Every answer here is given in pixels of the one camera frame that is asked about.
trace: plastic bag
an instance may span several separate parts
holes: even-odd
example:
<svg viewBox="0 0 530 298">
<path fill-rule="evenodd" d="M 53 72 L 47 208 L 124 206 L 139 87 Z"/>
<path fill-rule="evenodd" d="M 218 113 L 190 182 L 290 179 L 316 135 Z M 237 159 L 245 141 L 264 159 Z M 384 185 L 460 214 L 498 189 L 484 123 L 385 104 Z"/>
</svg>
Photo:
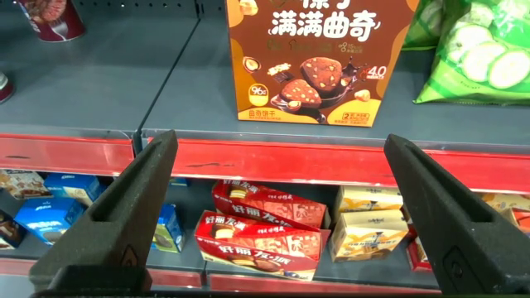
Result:
<svg viewBox="0 0 530 298">
<path fill-rule="evenodd" d="M 415 103 L 530 103 L 530 0 L 446 0 L 431 77 Z"/>
<path fill-rule="evenodd" d="M 405 37 L 403 50 L 436 48 L 443 17 L 443 0 L 421 0 Z"/>
</svg>

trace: metal shelf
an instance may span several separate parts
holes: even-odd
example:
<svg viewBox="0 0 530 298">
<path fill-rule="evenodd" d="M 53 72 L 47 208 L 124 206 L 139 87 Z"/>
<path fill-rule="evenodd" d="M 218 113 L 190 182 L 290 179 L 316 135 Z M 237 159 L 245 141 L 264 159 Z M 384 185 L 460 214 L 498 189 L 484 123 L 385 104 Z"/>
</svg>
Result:
<svg viewBox="0 0 530 298">
<path fill-rule="evenodd" d="M 470 188 L 530 192 L 528 107 L 413 104 L 430 51 L 402 53 L 372 128 L 238 121 L 222 13 L 200 21 L 142 127 L 176 130 L 174 175 L 395 186 L 381 147 L 396 133 Z"/>
<path fill-rule="evenodd" d="M 16 88 L 0 107 L 0 167 L 118 174 L 198 22 L 193 0 L 75 5 L 87 32 L 46 43 L 18 4 L 0 3 L 0 70 Z"/>
</svg>

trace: blue snack box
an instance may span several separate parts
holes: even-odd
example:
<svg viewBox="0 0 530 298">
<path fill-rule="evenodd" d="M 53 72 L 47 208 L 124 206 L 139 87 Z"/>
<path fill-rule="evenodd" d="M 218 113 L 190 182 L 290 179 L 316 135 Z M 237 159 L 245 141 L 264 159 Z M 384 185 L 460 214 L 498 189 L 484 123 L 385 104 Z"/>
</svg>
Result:
<svg viewBox="0 0 530 298">
<path fill-rule="evenodd" d="M 158 217 L 157 229 L 152 237 L 151 248 L 164 252 L 182 252 L 184 232 L 176 217 L 175 205 L 164 204 Z"/>
<path fill-rule="evenodd" d="M 53 245 L 83 212 L 83 205 L 75 199 L 29 199 L 15 221 L 44 243 Z"/>
<path fill-rule="evenodd" d="M 92 205 L 104 190 L 94 175 L 51 173 L 44 186 L 56 198 L 77 199 L 85 206 Z"/>
</svg>

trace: snack package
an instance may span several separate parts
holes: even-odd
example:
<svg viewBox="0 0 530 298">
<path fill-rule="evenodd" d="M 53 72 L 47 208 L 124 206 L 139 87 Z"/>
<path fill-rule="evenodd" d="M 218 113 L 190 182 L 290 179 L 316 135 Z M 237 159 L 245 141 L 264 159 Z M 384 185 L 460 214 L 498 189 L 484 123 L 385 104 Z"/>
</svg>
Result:
<svg viewBox="0 0 530 298">
<path fill-rule="evenodd" d="M 164 252 L 182 252 L 184 240 L 184 231 L 176 217 L 175 205 L 164 204 L 152 237 L 151 248 Z"/>
<path fill-rule="evenodd" d="M 400 209 L 403 197 L 398 188 L 341 186 L 335 201 L 334 220 L 343 212 Z"/>
<path fill-rule="evenodd" d="M 326 213 L 324 204 L 253 182 L 220 180 L 212 193 L 215 208 L 221 213 L 286 227 L 317 232 Z"/>
<path fill-rule="evenodd" d="M 105 188 L 94 175 L 50 173 L 44 186 L 56 198 L 77 199 L 89 207 L 103 193 Z"/>
<path fill-rule="evenodd" d="M 418 0 L 226 0 L 239 120 L 372 127 Z"/>
<path fill-rule="evenodd" d="M 530 210 L 510 208 L 504 210 L 501 214 L 530 237 Z"/>
<path fill-rule="evenodd" d="M 438 46 L 444 0 L 420 0 L 402 50 L 429 50 Z"/>
<path fill-rule="evenodd" d="M 408 233 L 399 210 L 343 213 L 330 240 L 333 262 L 385 258 Z"/>
<path fill-rule="evenodd" d="M 419 237 L 416 237 L 407 247 L 408 262 L 413 271 L 432 271 L 425 250 Z"/>
<path fill-rule="evenodd" d="M 34 171 L 0 170 L 0 187 L 15 199 L 51 197 L 44 180 Z"/>
<path fill-rule="evenodd" d="M 446 0 L 431 77 L 415 103 L 530 103 L 530 1 Z"/>
<path fill-rule="evenodd" d="M 83 215 L 83 205 L 75 199 L 29 199 L 18 211 L 15 221 L 53 245 Z"/>
<path fill-rule="evenodd" d="M 311 281 L 320 260 L 319 232 L 205 211 L 195 239 L 206 261 Z"/>
<path fill-rule="evenodd" d="M 26 230 L 0 210 L 0 249 L 14 249 L 24 239 Z"/>
<path fill-rule="evenodd" d="M 482 200 L 498 212 L 509 208 L 530 210 L 530 195 L 484 194 Z"/>
</svg>

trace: cookie image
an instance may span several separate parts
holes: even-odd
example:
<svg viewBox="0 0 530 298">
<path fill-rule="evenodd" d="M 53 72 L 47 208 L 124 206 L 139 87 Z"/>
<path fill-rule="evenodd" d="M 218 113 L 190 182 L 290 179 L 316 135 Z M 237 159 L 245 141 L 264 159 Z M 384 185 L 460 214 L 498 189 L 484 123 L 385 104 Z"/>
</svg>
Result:
<svg viewBox="0 0 530 298">
<path fill-rule="evenodd" d="M 234 265 L 254 267 L 254 257 L 247 255 L 231 255 L 227 257 Z"/>
<path fill-rule="evenodd" d="M 305 80 L 295 79 L 287 84 L 280 93 L 287 102 L 299 102 L 304 108 L 319 108 L 320 95 Z"/>
<path fill-rule="evenodd" d="M 46 232 L 42 234 L 42 237 L 44 237 L 50 243 L 56 243 L 59 241 L 59 238 L 62 235 L 63 233 L 61 232 Z"/>
<path fill-rule="evenodd" d="M 280 270 L 280 264 L 268 260 L 256 260 L 256 269 L 263 272 L 277 272 Z"/>
<path fill-rule="evenodd" d="M 342 65 L 339 61 L 325 57 L 311 58 L 300 65 L 300 72 L 323 99 L 336 96 L 342 76 Z"/>
<path fill-rule="evenodd" d="M 212 237 L 215 239 L 232 238 L 235 228 L 226 223 L 215 223 L 212 226 Z"/>
<path fill-rule="evenodd" d="M 173 245 L 171 244 L 171 242 L 169 242 L 169 240 L 167 240 L 164 236 L 162 235 L 159 235 L 159 234 L 155 234 L 155 243 L 163 248 L 172 248 Z"/>
</svg>

